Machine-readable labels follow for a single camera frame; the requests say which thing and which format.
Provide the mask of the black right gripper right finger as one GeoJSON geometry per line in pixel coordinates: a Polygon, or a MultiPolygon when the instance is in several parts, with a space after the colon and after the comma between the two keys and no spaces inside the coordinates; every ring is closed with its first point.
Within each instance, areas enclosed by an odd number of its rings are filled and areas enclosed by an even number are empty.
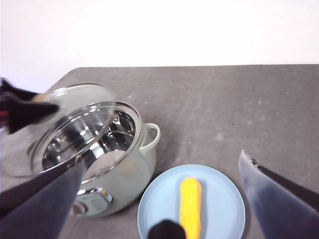
{"type": "Polygon", "coordinates": [[[244,191],[267,239],[317,239],[319,195],[271,171],[245,151],[239,156],[244,191]]]}

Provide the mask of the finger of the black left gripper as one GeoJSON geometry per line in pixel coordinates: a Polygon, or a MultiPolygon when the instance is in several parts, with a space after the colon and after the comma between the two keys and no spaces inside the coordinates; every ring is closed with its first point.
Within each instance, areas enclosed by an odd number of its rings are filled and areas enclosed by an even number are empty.
{"type": "Polygon", "coordinates": [[[14,87],[6,78],[0,79],[0,93],[10,93],[21,100],[32,100],[35,96],[38,95],[38,93],[36,92],[14,87]]]}
{"type": "Polygon", "coordinates": [[[58,110],[59,106],[51,103],[4,101],[4,127],[13,134],[58,110]]]}

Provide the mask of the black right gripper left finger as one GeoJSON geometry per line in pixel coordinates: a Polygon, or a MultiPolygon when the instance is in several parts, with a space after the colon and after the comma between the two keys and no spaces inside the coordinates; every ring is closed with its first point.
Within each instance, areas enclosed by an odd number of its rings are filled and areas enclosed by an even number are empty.
{"type": "Polygon", "coordinates": [[[82,182],[79,157],[40,173],[0,194],[2,239],[56,239],[82,182]]]}

